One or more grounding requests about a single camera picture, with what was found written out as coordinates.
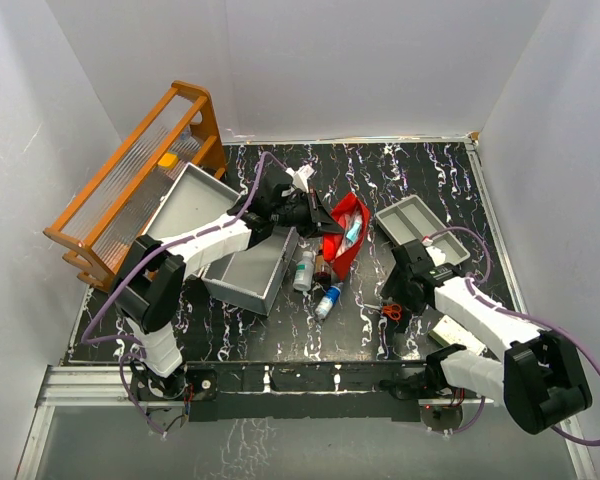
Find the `orange small scissors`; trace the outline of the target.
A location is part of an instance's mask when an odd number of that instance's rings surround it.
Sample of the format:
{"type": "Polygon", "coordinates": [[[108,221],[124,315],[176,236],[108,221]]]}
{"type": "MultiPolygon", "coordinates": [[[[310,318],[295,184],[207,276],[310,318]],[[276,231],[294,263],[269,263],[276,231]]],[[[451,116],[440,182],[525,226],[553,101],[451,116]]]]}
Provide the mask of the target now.
{"type": "Polygon", "coordinates": [[[382,305],[364,304],[364,307],[379,312],[390,320],[400,322],[402,318],[402,307],[399,304],[389,303],[382,305]]]}

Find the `red first aid pouch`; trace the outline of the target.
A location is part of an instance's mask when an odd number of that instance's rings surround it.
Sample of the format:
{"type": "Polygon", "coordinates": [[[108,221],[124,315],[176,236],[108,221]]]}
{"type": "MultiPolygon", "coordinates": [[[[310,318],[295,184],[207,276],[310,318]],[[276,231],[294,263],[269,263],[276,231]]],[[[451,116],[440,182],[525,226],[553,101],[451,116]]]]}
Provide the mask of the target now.
{"type": "Polygon", "coordinates": [[[370,222],[370,211],[353,192],[348,193],[331,210],[331,216],[342,227],[341,234],[325,234],[322,254],[331,269],[332,282],[343,282],[356,259],[370,222]]]}

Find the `light blue plastic tweezers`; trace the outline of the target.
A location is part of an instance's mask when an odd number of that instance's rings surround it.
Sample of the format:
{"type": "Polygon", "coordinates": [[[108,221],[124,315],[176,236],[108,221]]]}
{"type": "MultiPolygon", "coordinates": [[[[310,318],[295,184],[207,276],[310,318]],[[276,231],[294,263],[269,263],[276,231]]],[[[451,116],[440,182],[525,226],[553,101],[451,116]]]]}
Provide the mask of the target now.
{"type": "Polygon", "coordinates": [[[348,224],[344,235],[344,241],[347,247],[354,245],[358,241],[363,224],[364,222],[361,214],[356,214],[350,218],[350,223],[348,224]]]}

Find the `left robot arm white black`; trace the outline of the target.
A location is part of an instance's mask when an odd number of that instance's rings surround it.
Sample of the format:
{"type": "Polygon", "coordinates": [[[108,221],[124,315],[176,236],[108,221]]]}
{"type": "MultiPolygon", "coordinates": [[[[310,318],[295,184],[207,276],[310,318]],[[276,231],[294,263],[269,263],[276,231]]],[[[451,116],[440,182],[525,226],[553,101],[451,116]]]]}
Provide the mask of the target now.
{"type": "Polygon", "coordinates": [[[323,205],[308,174],[287,169],[260,174],[248,194],[206,225],[174,237],[136,238],[109,294],[129,324],[137,347],[131,364],[141,382],[164,399],[185,390],[185,362],[172,319],[183,282],[201,268],[267,240],[290,227],[306,238],[341,235],[344,227],[323,205]]]}

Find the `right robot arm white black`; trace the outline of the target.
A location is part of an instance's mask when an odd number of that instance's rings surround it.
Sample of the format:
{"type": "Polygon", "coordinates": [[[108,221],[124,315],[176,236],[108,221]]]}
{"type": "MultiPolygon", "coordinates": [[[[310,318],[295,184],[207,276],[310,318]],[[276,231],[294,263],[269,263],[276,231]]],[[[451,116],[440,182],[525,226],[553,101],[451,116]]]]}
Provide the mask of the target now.
{"type": "Polygon", "coordinates": [[[411,241],[391,251],[395,265],[381,294],[414,314],[427,308],[448,316],[482,342],[489,356],[462,343],[426,359],[425,381],[435,395],[469,390],[505,406],[525,432],[538,434],[588,409],[592,403],[574,343],[483,294],[455,266],[434,262],[411,241]]]}

